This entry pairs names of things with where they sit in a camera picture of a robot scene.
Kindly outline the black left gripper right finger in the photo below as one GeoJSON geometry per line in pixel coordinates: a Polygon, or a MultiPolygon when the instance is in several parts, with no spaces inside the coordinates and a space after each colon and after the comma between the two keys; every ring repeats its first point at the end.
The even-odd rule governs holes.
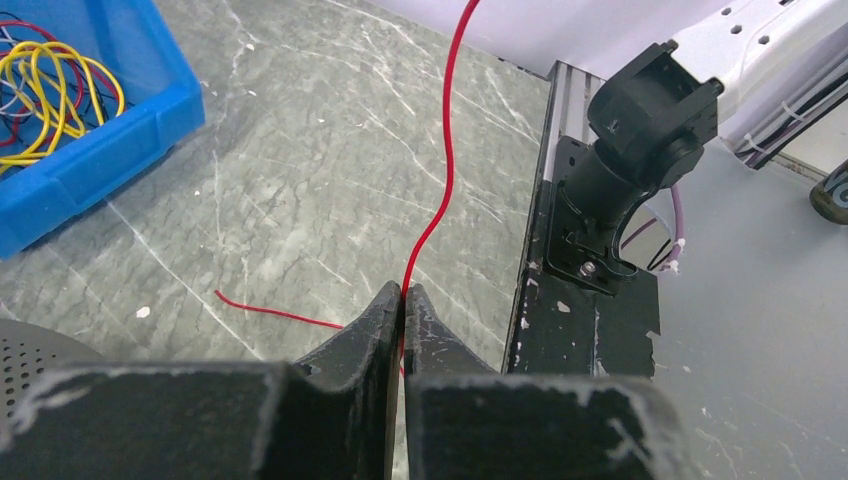
{"type": "Polygon", "coordinates": [[[412,479],[689,479],[680,418],[633,376],[501,374],[405,296],[404,389],[412,479]]]}

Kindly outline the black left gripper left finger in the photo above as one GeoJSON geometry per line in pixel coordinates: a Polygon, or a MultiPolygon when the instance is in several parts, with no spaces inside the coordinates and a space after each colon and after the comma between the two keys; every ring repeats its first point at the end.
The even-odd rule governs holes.
{"type": "Polygon", "coordinates": [[[399,285],[293,361],[75,362],[1,430],[5,479],[388,479],[399,285]]]}

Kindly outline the grey perforated cable spool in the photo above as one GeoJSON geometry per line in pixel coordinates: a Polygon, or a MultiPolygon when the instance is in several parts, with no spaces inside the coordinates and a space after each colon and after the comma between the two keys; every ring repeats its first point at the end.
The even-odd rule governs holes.
{"type": "Polygon", "coordinates": [[[102,359],[87,345],[37,325],[1,319],[1,422],[44,372],[69,362],[102,359]]]}

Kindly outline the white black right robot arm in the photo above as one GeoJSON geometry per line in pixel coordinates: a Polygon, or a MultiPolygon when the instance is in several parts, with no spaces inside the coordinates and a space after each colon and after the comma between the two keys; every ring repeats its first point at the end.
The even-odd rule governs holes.
{"type": "Polygon", "coordinates": [[[595,139],[558,140],[546,271],[608,296],[638,275],[620,257],[640,205],[691,172],[719,125],[847,22],[843,1],[733,1],[648,46],[587,109],[595,139]]]}

